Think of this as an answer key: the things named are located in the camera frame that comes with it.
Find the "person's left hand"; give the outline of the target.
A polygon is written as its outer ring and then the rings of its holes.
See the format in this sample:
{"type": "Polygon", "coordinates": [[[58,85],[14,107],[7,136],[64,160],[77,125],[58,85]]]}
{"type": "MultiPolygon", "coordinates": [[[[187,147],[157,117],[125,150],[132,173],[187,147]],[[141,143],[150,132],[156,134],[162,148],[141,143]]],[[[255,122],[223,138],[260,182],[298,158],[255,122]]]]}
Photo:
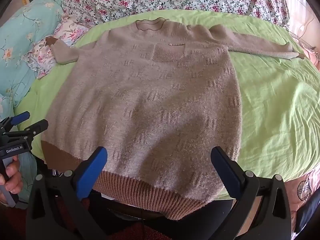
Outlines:
{"type": "Polygon", "coordinates": [[[23,188],[22,176],[19,171],[20,161],[18,156],[12,157],[12,162],[6,167],[6,174],[9,177],[8,181],[5,181],[3,175],[1,174],[1,185],[4,185],[6,190],[12,194],[18,194],[23,188]]]}

